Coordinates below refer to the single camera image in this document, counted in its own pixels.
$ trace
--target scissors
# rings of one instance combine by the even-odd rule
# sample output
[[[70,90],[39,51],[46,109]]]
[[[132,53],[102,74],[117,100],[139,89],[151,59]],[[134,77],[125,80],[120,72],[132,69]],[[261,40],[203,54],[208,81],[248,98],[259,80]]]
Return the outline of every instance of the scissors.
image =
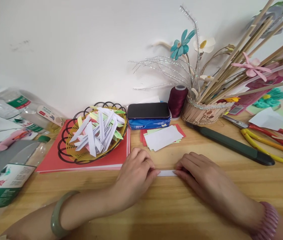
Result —
[[[230,121],[231,123],[233,123],[235,126],[241,128],[241,133],[242,135],[244,136],[244,138],[249,142],[249,144],[251,146],[253,146],[255,149],[257,149],[258,151],[260,152],[263,152],[267,155],[269,155],[272,159],[274,159],[275,161],[278,161],[278,162],[282,162],[283,163],[283,158],[281,157],[278,157],[276,155],[273,155],[273,154],[270,154],[269,152],[267,152],[266,150],[264,150],[263,148],[261,148],[253,139],[259,141],[259,142],[262,142],[262,143],[265,143],[269,146],[272,146],[274,148],[277,148],[279,150],[282,150],[283,151],[283,140],[282,139],[278,139],[276,135],[274,135],[273,133],[263,129],[263,128],[260,128],[254,124],[246,124],[244,122],[241,122],[241,121],[238,121],[238,120],[235,120],[229,116],[226,116],[224,115],[223,118],[225,118],[226,120]],[[280,144],[282,145],[279,145],[279,144],[276,144],[274,142],[271,142],[267,139],[264,139],[264,138],[261,138],[259,136],[257,136],[256,134],[254,134],[253,132],[251,132],[249,129],[253,129],[253,130],[256,130],[258,132],[261,132],[261,133],[264,133],[265,135],[271,137],[272,139],[274,139],[275,141],[279,142]],[[280,129],[278,130],[277,132],[283,134],[283,129]]]

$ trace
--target ring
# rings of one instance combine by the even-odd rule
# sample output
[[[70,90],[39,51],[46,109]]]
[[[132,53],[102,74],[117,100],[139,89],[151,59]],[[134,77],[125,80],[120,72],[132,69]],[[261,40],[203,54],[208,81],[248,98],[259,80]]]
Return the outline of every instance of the ring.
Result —
[[[149,161],[145,160],[145,162],[148,162],[148,164],[149,164],[149,167],[151,167],[151,164],[149,163]]]

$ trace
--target green bottle label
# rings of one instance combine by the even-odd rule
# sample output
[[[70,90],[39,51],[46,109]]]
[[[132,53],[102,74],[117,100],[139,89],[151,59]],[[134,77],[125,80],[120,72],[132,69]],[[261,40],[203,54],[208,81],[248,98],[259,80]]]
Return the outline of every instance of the green bottle label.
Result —
[[[7,120],[14,122],[14,123],[17,123],[18,125],[20,125],[24,128],[27,128],[31,131],[34,131],[34,132],[40,132],[41,130],[43,130],[42,127],[39,127],[38,125],[27,121],[26,119],[22,118],[20,115],[14,116],[14,117],[9,118]]]
[[[17,196],[34,166],[7,164],[0,172],[0,208],[8,206]]]
[[[11,101],[11,102],[7,102],[10,106],[16,108],[16,109],[21,109],[24,108],[26,106],[28,106],[31,101],[29,101],[27,98],[25,98],[23,95],[20,95],[19,98]]]

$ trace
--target black phone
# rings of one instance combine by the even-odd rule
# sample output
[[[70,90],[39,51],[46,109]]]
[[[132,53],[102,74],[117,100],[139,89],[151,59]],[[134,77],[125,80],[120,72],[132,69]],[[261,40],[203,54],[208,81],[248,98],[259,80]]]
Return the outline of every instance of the black phone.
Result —
[[[128,119],[168,119],[168,103],[135,103],[128,106]]]

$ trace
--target spool of thread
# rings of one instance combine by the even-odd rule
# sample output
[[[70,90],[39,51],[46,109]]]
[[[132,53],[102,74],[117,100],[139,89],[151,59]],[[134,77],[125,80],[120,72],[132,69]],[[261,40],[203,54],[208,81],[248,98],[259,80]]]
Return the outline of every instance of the spool of thread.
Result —
[[[184,85],[177,85],[171,89],[168,107],[172,113],[172,118],[178,118],[183,109],[188,89]]]

